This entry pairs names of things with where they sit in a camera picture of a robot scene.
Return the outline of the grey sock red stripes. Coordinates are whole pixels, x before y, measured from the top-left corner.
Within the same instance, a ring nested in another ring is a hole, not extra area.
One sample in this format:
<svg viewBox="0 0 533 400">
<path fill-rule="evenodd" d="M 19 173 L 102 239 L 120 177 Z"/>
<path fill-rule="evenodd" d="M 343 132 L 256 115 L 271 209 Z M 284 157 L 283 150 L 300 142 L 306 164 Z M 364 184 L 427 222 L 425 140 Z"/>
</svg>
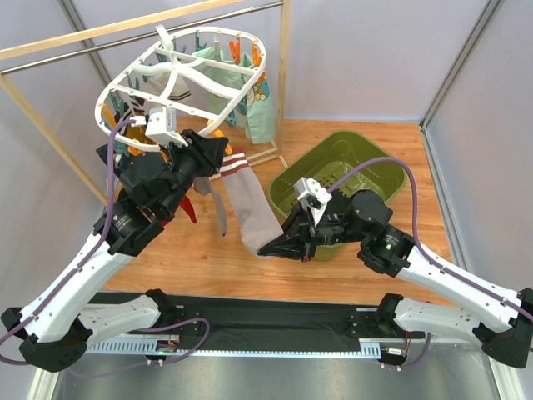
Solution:
<svg viewBox="0 0 533 400">
<path fill-rule="evenodd" d="M 282 234 L 263 187 L 238 147 L 224 155 L 220 174 L 239 223 L 242 243 L 250 254 L 260 257 L 258 251 Z"/>
</svg>

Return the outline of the white round clip hanger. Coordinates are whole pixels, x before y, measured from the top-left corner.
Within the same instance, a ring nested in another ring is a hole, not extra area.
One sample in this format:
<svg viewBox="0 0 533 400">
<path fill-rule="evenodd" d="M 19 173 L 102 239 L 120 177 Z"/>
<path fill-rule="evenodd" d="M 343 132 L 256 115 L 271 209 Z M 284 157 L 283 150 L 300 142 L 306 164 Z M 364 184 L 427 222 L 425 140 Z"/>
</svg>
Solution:
<svg viewBox="0 0 533 400">
<path fill-rule="evenodd" d="M 124 120 L 147 116 L 152 108 L 174 108 L 177 114 L 205 121 L 199 134 L 207 137 L 223 124 L 246 125 L 247 94 L 261 77 L 266 77 L 267 50 L 256 36 L 223 27 L 188 28 L 170 34 L 157 26 L 158 41 L 131 62 L 101 92 L 94 108 L 97 125 L 105 134 Z M 225 64 L 192 54 L 204 48 L 222 49 L 233 64 Z M 214 68 L 249 75 L 249 80 L 234 89 L 214 82 L 196 70 L 205 63 Z M 225 98 L 228 103 L 218 114 L 207 107 L 207 93 Z M 158 145 L 146 145 L 124 137 L 122 127 L 116 141 L 129 148 L 155 152 Z"/>
</svg>

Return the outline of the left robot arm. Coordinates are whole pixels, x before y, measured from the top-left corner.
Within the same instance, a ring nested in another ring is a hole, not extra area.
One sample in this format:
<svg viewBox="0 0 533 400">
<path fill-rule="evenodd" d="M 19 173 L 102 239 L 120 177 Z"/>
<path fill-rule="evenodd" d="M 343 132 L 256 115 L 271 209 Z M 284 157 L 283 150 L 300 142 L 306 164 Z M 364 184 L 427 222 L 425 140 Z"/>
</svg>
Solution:
<svg viewBox="0 0 533 400">
<path fill-rule="evenodd" d="M 222 166 L 226 137 L 202 137 L 191 129 L 155 152 L 115 155 L 112 174 L 122 184 L 94 224 L 80 252 L 57 279 L 25 307 L 1 316 L 8 335 L 21 339 L 20 364 L 55 373 L 72 366 L 93 345 L 129 332 L 163 332 L 180 322 L 173 301 L 151 289 L 131 301 L 89 312 L 103 284 L 138 256 L 174 218 L 196 178 Z"/>
</svg>

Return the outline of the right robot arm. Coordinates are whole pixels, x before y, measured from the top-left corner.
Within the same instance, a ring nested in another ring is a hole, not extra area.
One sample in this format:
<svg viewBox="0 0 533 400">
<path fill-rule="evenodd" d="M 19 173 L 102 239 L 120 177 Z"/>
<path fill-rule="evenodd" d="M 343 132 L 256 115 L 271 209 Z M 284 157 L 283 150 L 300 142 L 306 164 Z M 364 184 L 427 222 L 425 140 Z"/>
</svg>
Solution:
<svg viewBox="0 0 533 400">
<path fill-rule="evenodd" d="M 317 204 L 315 197 L 298 201 L 281 235 L 258 255 L 309 262 L 319 246 L 359 243 L 358 258 L 374 272 L 415 283 L 453 303 L 430 305 L 388 293 L 376 311 L 376 325 L 385 335 L 402 330 L 459 338 L 509 367 L 526 366 L 532 341 L 531 289 L 499 286 L 436 255 L 391 225 L 392 210 L 371 189 L 351 197 L 336 190 L 321 211 Z"/>
</svg>

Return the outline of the mint green cartoon sock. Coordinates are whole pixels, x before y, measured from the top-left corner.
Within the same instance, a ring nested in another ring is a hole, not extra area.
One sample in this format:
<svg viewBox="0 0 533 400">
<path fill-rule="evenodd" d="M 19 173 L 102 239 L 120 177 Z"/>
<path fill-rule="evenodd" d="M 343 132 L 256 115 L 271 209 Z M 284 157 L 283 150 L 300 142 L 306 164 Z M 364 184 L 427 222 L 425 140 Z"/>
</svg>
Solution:
<svg viewBox="0 0 533 400">
<path fill-rule="evenodd" d="M 247 97 L 246 135 L 254 144 L 270 142 L 275 136 L 274 107 L 268 81 L 261 77 Z"/>
</svg>

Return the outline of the mustard yellow sock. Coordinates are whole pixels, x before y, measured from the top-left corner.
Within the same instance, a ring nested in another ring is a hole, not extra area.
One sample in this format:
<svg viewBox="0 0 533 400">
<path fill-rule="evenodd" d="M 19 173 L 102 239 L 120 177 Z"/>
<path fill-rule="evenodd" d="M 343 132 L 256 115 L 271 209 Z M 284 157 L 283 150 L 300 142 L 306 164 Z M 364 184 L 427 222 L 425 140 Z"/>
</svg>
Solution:
<svg viewBox="0 0 533 400">
<path fill-rule="evenodd" d="M 154 144 L 153 140 L 146 137 L 145 135 L 146 127 L 145 126 L 133 126 L 128 125 L 126 131 L 123 134 L 124 137 L 129 138 L 133 141 L 144 143 L 144 144 Z"/>
</svg>

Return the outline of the red panda sock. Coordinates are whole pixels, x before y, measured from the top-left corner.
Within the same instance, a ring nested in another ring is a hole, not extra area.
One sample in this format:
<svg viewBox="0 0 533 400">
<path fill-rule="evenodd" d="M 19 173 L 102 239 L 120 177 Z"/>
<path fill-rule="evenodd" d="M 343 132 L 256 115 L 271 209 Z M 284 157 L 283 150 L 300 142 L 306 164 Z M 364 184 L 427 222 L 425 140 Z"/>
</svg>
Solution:
<svg viewBox="0 0 533 400">
<path fill-rule="evenodd" d="M 165 227 L 169 222 L 171 222 L 175 217 L 175 213 L 174 212 L 171 212 L 171 211 L 161 211 L 158 216 L 157 216 L 157 219 L 159 221 L 159 223 Z"/>
</svg>

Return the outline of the navy blue sock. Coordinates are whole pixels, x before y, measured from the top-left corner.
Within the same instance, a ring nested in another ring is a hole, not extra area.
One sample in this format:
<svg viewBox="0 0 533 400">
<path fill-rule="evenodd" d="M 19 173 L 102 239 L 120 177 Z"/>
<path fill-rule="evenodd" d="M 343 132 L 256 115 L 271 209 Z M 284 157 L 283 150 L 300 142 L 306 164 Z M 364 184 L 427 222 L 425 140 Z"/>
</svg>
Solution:
<svg viewBox="0 0 533 400">
<path fill-rule="evenodd" d="M 101 159 L 103 164 L 107 167 L 108 161 L 110 158 L 108 157 L 109 151 L 108 151 L 108 145 L 103 144 L 102 146 L 98 147 L 96 149 L 96 154 Z M 112 164 L 113 168 L 115 170 L 120 170 L 122 168 L 122 154 L 120 152 L 116 152 L 115 150 L 112 151 Z"/>
</svg>

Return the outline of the metal hanging rod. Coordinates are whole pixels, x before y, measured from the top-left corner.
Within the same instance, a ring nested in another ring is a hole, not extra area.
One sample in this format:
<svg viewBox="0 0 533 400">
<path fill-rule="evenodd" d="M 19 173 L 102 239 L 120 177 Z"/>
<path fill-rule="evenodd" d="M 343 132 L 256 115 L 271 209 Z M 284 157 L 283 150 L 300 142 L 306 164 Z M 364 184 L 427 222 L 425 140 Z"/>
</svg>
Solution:
<svg viewBox="0 0 533 400">
<path fill-rule="evenodd" d="M 208 24 L 208 23 L 219 22 L 219 21 L 226 20 L 226 19 L 229 19 L 229 18 L 244 16 L 244 15 L 247 15 L 247 14 L 250 14 L 250 13 L 258 13 L 258 12 L 266 11 L 266 10 L 272 9 L 272 8 L 280 8 L 284 4 L 285 4 L 284 1 L 275 1 L 275 2 L 269 2 L 269 3 L 266 3 L 266 4 L 262 4 L 262 5 L 259 5 L 259 6 L 246 7 L 246 8 L 242 8 L 242 9 L 239 9 L 239 10 L 236 10 L 236 11 L 233 11 L 233 12 L 219 14 L 219 15 L 216 15 L 216 16 L 213 16 L 213 17 L 206 17 L 206 18 L 198 19 L 198 20 L 195 20 L 195 21 L 192 21 L 192 22 L 176 25 L 176 26 L 168 28 L 167 31 L 170 32 L 170 33 L 174 33 L 174 32 L 180 31 L 182 29 L 186 29 L 186 28 L 196 28 L 196 27 L 200 27 L 201 25 Z M 112 41 L 112 42 L 106 42 L 106 43 L 103 43 L 103 44 L 95 45 L 95 46 L 92 46 L 92 47 L 87 47 L 87 48 L 84 48 L 84 49 L 81 49 L 81 50 L 77 50 L 77 51 L 74 51 L 74 52 L 67 52 L 67 53 L 64 53 L 64 54 L 57 55 L 55 57 L 44 58 L 42 60 L 38 60 L 38 61 L 35 61 L 35 62 L 28 62 L 28 63 L 21 64 L 21 65 L 15 66 L 15 67 L 4 68 L 4 69 L 1 70 L 1 74 L 18 73 L 18 72 L 25 71 L 25 70 L 28 70 L 28 69 L 38 68 L 38 67 L 45 66 L 45 65 L 48 65 L 48 64 L 58 63 L 58 62 L 61 62 L 61 61 L 66 61 L 66 60 L 71 59 L 71 58 L 76 58 L 76 57 L 80 57 L 80 56 L 86 56 L 86 55 L 89 55 L 89 54 L 92 54 L 92 53 L 97 53 L 97 52 L 102 51 L 102 50 L 108 50 L 108 49 L 111 49 L 111 48 L 117 48 L 117 47 L 129 44 L 129 43 L 135 43 L 135 42 L 139 42 L 141 40 L 145 40 L 145 39 L 148 39 L 148 38 L 154 38 L 156 35 L 157 34 L 155 32 L 145 32 L 143 34 L 130 35 L 130 36 L 125 37 L 125 38 L 120 39 L 120 40 L 116 40 L 116 41 Z"/>
</svg>

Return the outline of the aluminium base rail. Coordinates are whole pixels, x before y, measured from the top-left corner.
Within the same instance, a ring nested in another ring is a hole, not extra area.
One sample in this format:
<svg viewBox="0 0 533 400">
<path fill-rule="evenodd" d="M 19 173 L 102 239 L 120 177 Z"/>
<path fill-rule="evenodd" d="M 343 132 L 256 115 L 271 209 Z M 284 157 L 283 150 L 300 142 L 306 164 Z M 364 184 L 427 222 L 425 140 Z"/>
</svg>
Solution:
<svg viewBox="0 0 533 400">
<path fill-rule="evenodd" d="M 92 345 L 92 354 L 275 358 L 379 358 L 406 355 L 406 344 L 428 333 L 477 341 L 480 321 L 463 307 L 408 300 L 395 322 L 384 307 L 288 302 L 229 302 L 180 310 L 182 318 L 205 317 L 169 332 L 129 333 Z"/>
</svg>

